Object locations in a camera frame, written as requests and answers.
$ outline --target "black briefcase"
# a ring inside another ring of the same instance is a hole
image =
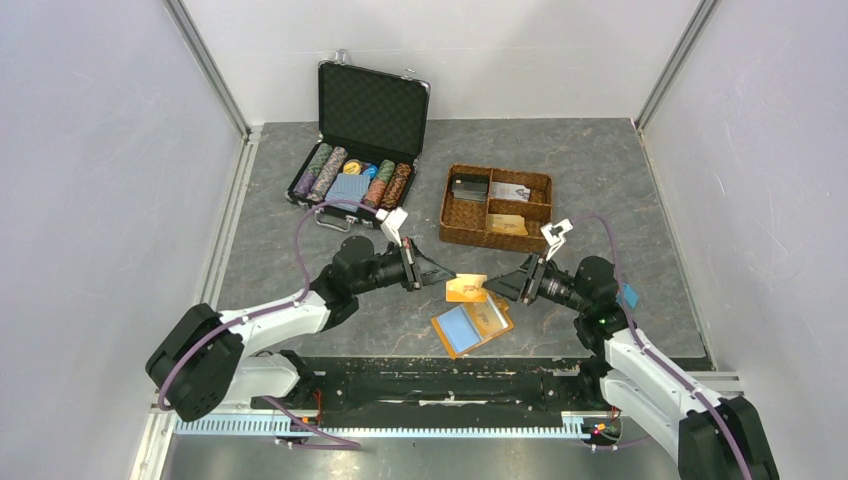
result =
[[[336,61],[318,65],[318,142],[289,185],[286,196],[290,202],[306,208],[318,203],[294,189],[318,147],[326,143],[346,149],[347,159],[361,160],[378,168],[385,160],[409,165],[412,172],[397,203],[401,206],[415,180],[416,160],[424,148],[430,85],[410,75],[355,67],[338,58],[337,55]],[[337,173],[342,171],[344,163]],[[331,221],[329,216],[341,221]],[[357,222],[372,228],[379,228],[380,224],[365,210],[351,212],[332,205],[316,211],[315,222],[344,232]]]

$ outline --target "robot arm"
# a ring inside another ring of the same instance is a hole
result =
[[[568,220],[543,227],[550,250],[564,243],[570,229]],[[754,406],[743,397],[726,399],[699,384],[652,345],[638,326],[631,328],[616,301],[618,283],[610,262],[584,258],[572,276],[550,260],[550,250],[546,256],[530,255],[518,270],[483,285],[526,305],[543,297],[578,312],[577,336],[594,353],[582,362],[579,373],[590,400],[627,412],[675,460],[681,479],[741,479],[707,402],[724,419],[752,478],[779,478]]]
[[[397,235],[403,218],[400,209],[384,216],[383,230],[391,240],[384,253],[375,254],[374,244],[365,237],[345,239],[300,301],[298,292],[243,310],[191,307],[148,360],[147,374],[162,388],[198,340],[232,322],[189,359],[168,389],[166,398],[180,418],[197,420],[222,403],[289,395],[302,375],[296,366],[299,359],[293,353],[257,354],[289,338],[340,325],[359,308],[358,294],[395,284],[415,291],[456,276],[422,254],[411,239]]]

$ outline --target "gray floor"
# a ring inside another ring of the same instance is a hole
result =
[[[224,277],[219,309],[256,305],[294,293],[292,232],[303,210],[285,200],[297,168],[317,139],[312,123],[269,124],[262,131],[249,189]],[[404,207],[410,217],[402,234],[458,273],[500,275],[524,254],[443,243],[439,210],[448,168],[454,163],[540,171],[554,178],[554,220],[595,211],[608,216],[619,237],[625,277],[640,295],[636,319],[669,356],[704,355],[692,308],[666,227],[651,173],[633,127],[626,119],[430,121],[418,176]],[[378,232],[355,227],[385,248]],[[302,254],[315,275],[345,234],[306,227]],[[599,224],[580,225],[556,259],[574,269],[586,255],[609,255]],[[285,347],[304,356],[446,356],[430,319],[452,307],[444,287],[406,293],[400,287],[360,298],[359,312],[327,332],[292,339]],[[473,352],[476,356],[584,357],[564,307],[539,301],[513,306],[515,329]]]
[[[626,420],[625,440],[644,432]],[[289,451],[271,438],[176,436],[163,480],[679,479],[656,443],[593,454],[576,440],[362,439],[362,452]]]

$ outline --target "white wall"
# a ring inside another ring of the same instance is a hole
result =
[[[157,0],[3,2],[0,72],[0,478],[127,478],[239,138]]]
[[[846,24],[845,2],[721,2],[646,132],[717,356],[783,478],[845,475]]]
[[[698,0],[185,0],[251,123],[317,119],[337,48],[432,83],[430,118],[635,117]]]

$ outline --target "brown woven basket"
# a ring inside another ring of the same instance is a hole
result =
[[[451,176],[457,173],[486,175],[490,182],[517,183],[530,189],[529,202],[488,198],[485,203],[456,199],[451,191]],[[456,164],[448,172],[442,215],[439,219],[439,238],[443,242],[497,248],[515,252],[543,252],[548,242],[542,236],[542,226],[553,217],[553,180],[543,173],[519,172],[502,168],[487,168]],[[486,230],[486,214],[521,215],[528,235],[490,232]]]

